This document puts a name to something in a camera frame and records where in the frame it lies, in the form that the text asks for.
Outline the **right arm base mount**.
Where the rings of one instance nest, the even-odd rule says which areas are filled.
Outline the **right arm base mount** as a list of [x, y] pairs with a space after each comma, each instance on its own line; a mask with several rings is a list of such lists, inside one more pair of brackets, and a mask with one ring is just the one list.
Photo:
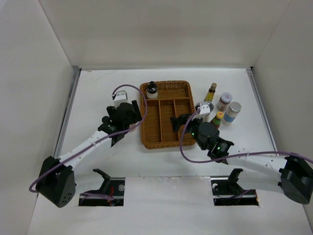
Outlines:
[[256, 190], [245, 190], [238, 184], [243, 169], [235, 168], [229, 176], [211, 177], [215, 206], [259, 206]]

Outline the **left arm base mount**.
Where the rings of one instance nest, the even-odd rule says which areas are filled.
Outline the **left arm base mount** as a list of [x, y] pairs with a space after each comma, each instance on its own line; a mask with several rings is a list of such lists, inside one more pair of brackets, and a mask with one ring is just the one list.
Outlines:
[[104, 171], [96, 168], [93, 172], [103, 178], [98, 189], [92, 189], [80, 194], [80, 207], [121, 207], [124, 206], [125, 178], [112, 178]]

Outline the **black cap white powder bottle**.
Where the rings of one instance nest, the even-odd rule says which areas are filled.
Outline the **black cap white powder bottle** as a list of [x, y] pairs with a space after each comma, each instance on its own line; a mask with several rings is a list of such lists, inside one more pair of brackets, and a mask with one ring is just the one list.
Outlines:
[[149, 82], [146, 87], [146, 96], [148, 99], [157, 99], [158, 97], [158, 88], [154, 81]]

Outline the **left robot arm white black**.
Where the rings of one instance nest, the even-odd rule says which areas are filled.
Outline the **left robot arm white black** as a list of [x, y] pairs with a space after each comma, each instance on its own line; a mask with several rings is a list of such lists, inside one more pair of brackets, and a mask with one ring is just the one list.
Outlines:
[[107, 112], [108, 115], [102, 118], [102, 124], [85, 142], [59, 158], [47, 157], [39, 177], [30, 188], [58, 208], [67, 205], [76, 191], [74, 171], [90, 161], [96, 152], [116, 145], [142, 122], [136, 100], [122, 102], [118, 107], [109, 106]]

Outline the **silver lid blue label jar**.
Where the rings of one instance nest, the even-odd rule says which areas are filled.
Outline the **silver lid blue label jar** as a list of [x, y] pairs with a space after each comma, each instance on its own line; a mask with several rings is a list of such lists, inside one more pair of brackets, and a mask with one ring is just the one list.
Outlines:
[[241, 111], [241, 109], [242, 106], [239, 102], [231, 102], [226, 112], [224, 113], [222, 124], [230, 126], [233, 123], [234, 119], [237, 117], [238, 113]]

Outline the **pink cap spice jar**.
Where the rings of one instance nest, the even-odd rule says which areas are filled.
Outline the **pink cap spice jar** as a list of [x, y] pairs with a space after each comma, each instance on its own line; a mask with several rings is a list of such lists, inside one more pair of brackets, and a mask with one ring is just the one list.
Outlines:
[[131, 124], [129, 129], [130, 129], [130, 132], [133, 132], [136, 129], [136, 124], [135, 123]]

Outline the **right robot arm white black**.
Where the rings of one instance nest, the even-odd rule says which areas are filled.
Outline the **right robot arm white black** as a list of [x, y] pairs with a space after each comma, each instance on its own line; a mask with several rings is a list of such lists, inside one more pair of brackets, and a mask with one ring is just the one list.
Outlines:
[[170, 118], [174, 132], [183, 126], [208, 160], [203, 163], [222, 163], [235, 166], [224, 180], [231, 193], [243, 189], [275, 191], [290, 200], [307, 205], [313, 193], [312, 160], [296, 153], [283, 151], [249, 152], [239, 149], [231, 141], [219, 136], [220, 132], [210, 122], [204, 122], [197, 113]]

